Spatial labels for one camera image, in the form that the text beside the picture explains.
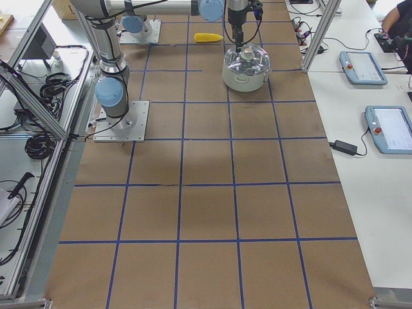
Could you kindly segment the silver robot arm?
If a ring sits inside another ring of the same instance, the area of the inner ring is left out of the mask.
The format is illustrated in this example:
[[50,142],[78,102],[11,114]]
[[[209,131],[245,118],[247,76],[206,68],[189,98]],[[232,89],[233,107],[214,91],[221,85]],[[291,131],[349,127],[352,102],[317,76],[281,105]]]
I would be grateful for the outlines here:
[[225,54],[223,68],[240,74],[244,65],[254,60],[253,45],[244,39],[243,25],[252,12],[262,20],[260,1],[73,1],[86,19],[97,42],[103,78],[97,82],[95,95],[106,113],[110,129],[124,132],[135,126],[136,118],[128,101],[129,67],[120,51],[115,20],[122,16],[123,28],[133,35],[144,35],[150,14],[202,16],[208,22],[228,21],[233,48]]
[[152,33],[152,26],[146,15],[125,15],[122,17],[122,26],[138,41],[144,41]]

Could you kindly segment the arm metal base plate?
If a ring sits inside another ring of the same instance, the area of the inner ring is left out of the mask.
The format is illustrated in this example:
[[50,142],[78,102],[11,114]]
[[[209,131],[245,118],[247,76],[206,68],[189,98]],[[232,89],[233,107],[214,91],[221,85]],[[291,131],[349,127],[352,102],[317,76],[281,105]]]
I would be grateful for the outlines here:
[[129,111],[125,117],[118,120],[108,118],[104,108],[100,109],[100,118],[105,120],[98,122],[97,133],[92,139],[95,142],[143,142],[147,127],[150,101],[130,101]]
[[157,44],[160,38],[161,20],[145,21],[139,16],[125,16],[122,18],[122,34],[120,44]]

